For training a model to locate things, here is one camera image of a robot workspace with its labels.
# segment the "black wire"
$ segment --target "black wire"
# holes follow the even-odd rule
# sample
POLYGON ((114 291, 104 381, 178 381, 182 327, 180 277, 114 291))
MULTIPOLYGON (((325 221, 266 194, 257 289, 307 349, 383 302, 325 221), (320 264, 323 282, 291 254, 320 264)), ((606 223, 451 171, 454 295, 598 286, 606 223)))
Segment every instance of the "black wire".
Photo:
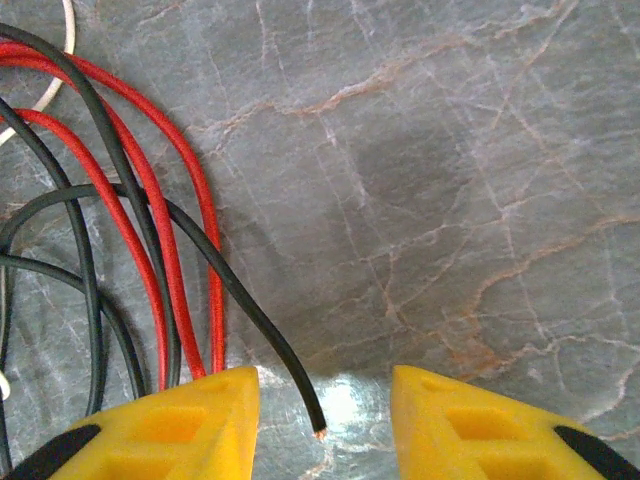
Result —
MULTIPOLYGON (((60 163, 53 156, 47 146, 40 140, 35 132, 25 123, 24 120, 0 97, 0 116, 3 117, 7 124, 13 128, 20 137, 27 143, 29 148, 38 157, 38 160, 44 165, 53 179, 56 187, 70 187, 71 182, 64 173, 60 163)), ((93 262, 93 253, 91 251, 91 243, 89 242, 89 233, 85 223, 80 204, 78 201, 70 201, 66 203, 67 213, 71 221, 71 227, 75 236, 76 245, 78 247, 78 256, 80 258, 80 271, 84 281, 84 290, 86 293, 87 314, 89 317, 89 346, 91 351, 91 381, 89 388, 89 400, 87 403, 87 415, 91 415, 100 410, 102 399, 104 397, 104 383, 106 380, 106 372, 101 365, 104 365, 104 348, 102 343, 102 325, 100 323, 100 302, 98 299, 98 282, 96 279, 95 265, 93 262)), ((7 243, 5 239, 0 239, 0 253, 8 253, 11 248, 10 241, 7 243)), ((6 288, 0 289, 0 294, 5 293, 6 288)), ((7 341, 9 337, 9 306, 3 305, 2 333, 4 338, 0 342, 0 370, 4 370, 7 358, 7 341)))
MULTIPOLYGON (((121 197, 126 197, 125 188, 120 184, 112 184, 116 193, 121 197)), ((144 191, 140 191, 142 199, 148 201, 144 191)), ((31 200, 24 207, 13 214, 11 219, 5 224, 4 228, 7 232, 15 232, 20 225, 27 222, 31 217, 36 215, 40 210, 47 208, 56 203, 69 200, 76 200, 83 197, 96 196, 98 193, 93 185, 76 185, 64 190, 56 190, 45 193, 31 200)), ((260 332, 266 337, 276 351, 282 362, 285 364, 289 373, 300 391, 300 395, 304 400, 311 425, 314 432, 320 433, 327 427, 327 423, 322 412, 322 407, 318 401, 313 385, 309 380, 307 372, 300 363, 291 346, 286 339, 278 331, 276 326, 271 322, 269 317, 262 311, 251 294, 242 285, 238 277, 233 273, 229 264, 224 260, 220 252, 211 243, 207 235, 202 231, 198 224, 189 217, 180 207, 165 200, 171 219, 187 234, 193 241, 198 250, 207 259, 207 262, 214 268, 224 286, 229 293, 238 302, 238 305, 244 310, 251 321, 258 327, 260 332)))
POLYGON ((113 126, 113 122, 111 121, 100 96, 91 85, 89 79, 78 67, 75 66, 67 55, 58 50, 55 45, 52 45, 37 35, 1 22, 0 36, 23 43, 35 51, 40 52, 55 63, 71 79, 77 88, 78 93, 87 105, 89 113, 96 124, 98 132, 102 137, 102 141, 104 142, 107 152, 111 157, 111 161, 118 173, 118 177, 126 191, 126 196, 131 202, 131 207, 138 223, 140 224, 142 236, 147 244, 151 262, 156 272, 156 276, 158 277, 159 287, 165 306, 167 334, 169 336, 169 368, 167 369, 166 380, 168 386, 177 385, 180 379, 180 340, 177 334, 173 309, 171 307, 167 274, 162 259, 162 249, 158 239, 158 231, 155 228, 146 202, 141 197, 140 187, 133 170, 131 169, 127 156, 125 155, 122 142, 118 137, 116 129, 113 126))
MULTIPOLYGON (((84 292, 84 283, 82 278, 60 267, 41 262, 39 260, 0 254, 0 266, 3 268, 19 268, 40 273, 66 283, 79 292, 84 292)), ((147 388, 144 383, 142 369, 140 368, 140 361, 136 354, 136 349, 133 344, 133 340, 131 339, 129 329, 109 297, 100 291, 98 291, 98 296, 100 299, 100 308, 102 313, 109 322, 109 326, 113 330, 116 340, 120 345, 120 350, 122 350, 122 355, 124 356, 125 365, 131 381, 131 392, 133 393, 133 397, 143 397, 147 394, 147 388)), ((2 403, 3 402, 0 398, 0 469, 1 474, 4 475, 11 470, 11 452, 9 449, 4 406, 2 403)))

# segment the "wire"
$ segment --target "wire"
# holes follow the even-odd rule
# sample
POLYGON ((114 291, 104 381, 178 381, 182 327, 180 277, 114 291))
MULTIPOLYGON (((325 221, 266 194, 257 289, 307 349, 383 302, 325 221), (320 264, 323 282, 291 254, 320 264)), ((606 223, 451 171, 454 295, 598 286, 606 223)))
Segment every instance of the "wire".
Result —
MULTIPOLYGON (((56 267, 55 265, 50 265, 30 258, 0 254, 0 266, 2 266, 2 268, 19 268, 40 273, 66 283, 70 287, 84 293, 84 283, 82 278, 60 267, 56 267)), ((147 394, 147 389, 144 383, 142 369, 140 368, 140 361, 138 359, 133 340, 131 339, 129 329, 109 297, 104 295, 102 292, 98 292, 98 296, 100 298, 100 309, 109 322, 109 326, 113 330, 116 340, 120 345, 120 350, 122 350, 129 379, 131 381, 131 392, 133 397, 136 399, 143 397, 147 394)), ((9 448, 9 438, 7 434, 3 403, 4 402, 0 397, 0 474, 2 475, 8 473, 12 468, 11 451, 9 448)))
MULTIPOLYGON (((105 202, 107 209, 111 213, 122 237, 124 238, 131 255, 136 262, 144 282, 151 307, 154 313, 155 326, 158 342, 158 383, 159 389, 166 388, 165 379, 167 372, 167 330, 165 326, 165 318, 163 312, 162 296, 158 287, 158 282, 153 272, 151 262, 147 256, 140 239, 133 225, 129 221, 118 196, 113 187, 109 183, 107 176, 102 172, 98 162, 91 155, 91 152, 84 146, 80 139, 63 123, 46 113, 34 110, 17 110, 17 113, 26 121, 32 124, 40 125, 54 133, 76 156, 82 167, 86 170, 89 178, 96 186, 100 197, 105 202)), ((13 219, 9 219, 2 230, 0 230, 0 245, 10 246, 13 239, 22 224, 17 224, 13 219)))
MULTIPOLYGON (((33 150, 40 162, 45 166, 49 175, 53 179, 58 188, 71 186, 69 178, 64 173, 60 163, 55 159, 51 151, 40 140, 35 132, 27 125, 24 120, 2 99, 0 98, 0 116, 4 117, 7 123, 23 138, 29 148, 33 150)), ((93 262, 93 253, 91 251, 91 243, 89 242, 89 233, 87 225, 84 221, 80 204, 69 202, 66 205, 71 227, 78 247, 78 255, 80 257, 80 270, 85 282, 87 314, 89 317, 89 344, 91 351, 91 380, 89 389, 89 401, 87 404, 87 415, 91 415, 100 410, 102 399, 104 396, 104 378, 106 372, 101 368, 104 363, 104 348, 102 344, 102 326, 100 324, 100 303, 98 300, 98 287, 96 280, 95 265, 93 262)), ((7 253, 10 245, 0 244, 0 253, 7 253)), ((7 296, 1 295, 0 302, 7 302, 7 296)), ((3 315, 0 318, 0 332, 2 333, 2 341, 0 342, 0 370, 5 369, 5 361, 7 355, 7 341, 9 337, 9 317, 8 310, 2 309, 3 315)))
POLYGON ((53 64, 57 65, 61 71, 64 71, 64 79, 67 80, 85 100, 91 115, 94 120, 96 120, 96 126, 111 155, 118 176, 128 191, 131 192, 131 205, 149 249, 154 270, 160 281, 161 293, 165 304, 165 317, 168 323, 168 336, 170 339, 169 369, 166 383, 168 386, 174 386, 177 385, 179 381, 180 340, 175 333, 176 325, 178 326, 180 339, 184 337, 183 344, 185 354, 187 355, 187 361, 189 362, 192 375, 194 378, 200 378, 204 375, 204 368, 202 367, 202 360, 199 358, 195 336, 193 335, 173 232, 168 231, 166 228, 163 229, 159 222, 159 227, 163 233, 163 236, 159 238, 158 231, 156 230, 156 226, 153 223, 146 204, 136 197, 139 187, 131 170, 131 166, 126 156, 124 156, 119 138, 117 135, 112 136, 114 127, 109 116, 106 114, 107 107, 102 103, 102 100, 82 72, 80 72, 64 54, 57 51, 53 45, 35 35, 3 23, 0 23, 0 35, 24 41, 25 43, 31 42, 29 44, 33 48, 37 47, 39 51, 44 52, 53 64))
MULTIPOLYGON (((126 191, 123 185, 112 184, 112 186, 119 196, 126 197, 126 191)), ((14 213, 11 221, 26 222, 40 210, 50 205, 95 195, 97 195, 97 191, 93 185, 76 185, 64 190, 45 193, 30 201, 14 213)), ((148 200, 144 192, 141 192, 141 196, 143 199, 148 200)), ((216 249, 215 245, 211 243, 198 224, 177 205, 166 199, 164 201, 169 210, 171 220, 193 241, 207 262, 209 262, 209 265, 216 270, 231 296, 238 302, 238 305, 240 305, 254 325, 258 327, 285 364, 300 391, 307 412, 309 413, 313 431, 318 437, 323 437, 327 424, 322 412, 322 407, 320 406, 320 402, 307 372, 304 370, 304 367, 291 346, 269 317, 258 306, 253 297, 251 297, 251 294, 242 285, 229 264, 224 260, 224 257, 216 249)))
MULTIPOLYGON (((185 166, 191 176, 196 196, 200 206, 202 214, 205 232, 212 240, 216 248, 220 248, 220 234, 218 231, 217 220, 215 215, 215 208, 213 200, 211 198, 211 190, 209 189, 206 175, 200 165, 197 155, 189 145, 189 142, 184 138, 178 128, 160 111, 153 103, 147 100, 143 95, 137 92, 134 88, 122 82, 117 77, 109 74, 108 72, 96 67, 90 62, 83 60, 79 57, 70 56, 77 66, 82 69, 84 73, 92 77, 93 79, 103 83, 105 86, 111 88, 116 93, 130 101, 136 107, 138 107, 147 117, 152 120, 156 126, 167 136, 169 141, 180 153, 185 166)), ((42 55, 33 52, 33 50, 23 45, 15 43, 0 44, 0 59, 1 65, 5 66, 20 66, 26 68, 34 68, 37 70, 48 72, 52 75, 63 78, 69 82, 69 79, 64 75, 60 69, 44 58, 42 55)), ((223 309, 223 292, 220 279, 215 274, 213 269, 209 269, 209 285, 211 295, 209 297, 210 302, 210 315, 211 315, 211 343, 212 343, 212 370, 214 372, 224 369, 225 366, 225 354, 224 354, 224 309, 223 309)))
MULTIPOLYGON (((62 0, 62 7, 64 8, 64 28, 65 28, 65 38, 64 38, 64 51, 66 53, 73 53, 73 50, 76 46, 76 20, 75 15, 73 13, 73 2, 72 0, 62 0)), ((53 100, 53 98, 60 90, 62 86, 62 80, 59 78, 54 78, 49 83, 49 86, 44 91, 42 96, 38 99, 38 101, 31 107, 32 110, 38 110, 42 112, 53 100)), ((7 141, 15 135, 15 130, 12 128, 7 128, 4 132, 0 134, 0 146, 7 143, 7 141)))

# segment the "marble surface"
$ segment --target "marble surface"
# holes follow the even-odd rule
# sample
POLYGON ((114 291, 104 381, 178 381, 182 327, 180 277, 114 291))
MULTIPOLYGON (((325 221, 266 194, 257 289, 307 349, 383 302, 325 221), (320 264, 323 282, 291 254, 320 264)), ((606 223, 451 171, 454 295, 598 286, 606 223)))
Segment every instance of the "marble surface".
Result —
MULTIPOLYGON (((640 3, 75 5, 79 54, 139 88, 193 142, 225 255, 320 393, 324 443, 230 301, 229 365, 257 365, 262 382, 254 478, 397 478, 395 364, 571 416, 640 463, 640 3)), ((62 44, 57 1, 3 2, 0 18, 62 44)), ((26 105, 46 82, 3 70, 0 93, 26 105)), ((108 98, 167 196, 195 215, 176 153, 108 98)), ((75 94, 64 90, 51 112, 113 172, 75 94)), ((6 218, 52 185, 20 141, 2 154, 6 218)), ((86 212, 100 280, 154 372, 141 283, 105 210, 88 202, 86 212)), ((204 343, 204 264, 180 241, 204 343)), ((51 209, 16 249, 76 269, 72 245, 63 210, 51 209)), ((21 458, 82 414, 88 359, 82 297, 31 274, 18 286, 6 407, 21 458)), ((112 350, 107 405, 130 398, 112 350)))

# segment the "yellow tool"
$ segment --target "yellow tool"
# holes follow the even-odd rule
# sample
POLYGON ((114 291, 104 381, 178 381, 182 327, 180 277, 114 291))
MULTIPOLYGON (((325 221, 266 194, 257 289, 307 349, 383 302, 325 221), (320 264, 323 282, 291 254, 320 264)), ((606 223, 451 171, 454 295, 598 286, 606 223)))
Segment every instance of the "yellow tool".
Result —
POLYGON ((568 418, 415 367, 394 369, 391 418, 407 480, 640 478, 568 418))
POLYGON ((52 480, 249 480, 260 410, 253 367, 92 415, 99 433, 52 480))

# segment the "wire tip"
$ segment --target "wire tip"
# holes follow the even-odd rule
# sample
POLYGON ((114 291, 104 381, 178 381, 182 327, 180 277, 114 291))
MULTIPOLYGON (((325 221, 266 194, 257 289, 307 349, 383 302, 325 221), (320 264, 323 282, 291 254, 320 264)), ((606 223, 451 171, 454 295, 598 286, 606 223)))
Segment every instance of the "wire tip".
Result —
POLYGON ((314 432, 313 436, 316 437, 318 440, 323 441, 327 436, 327 429, 323 428, 319 432, 314 432))

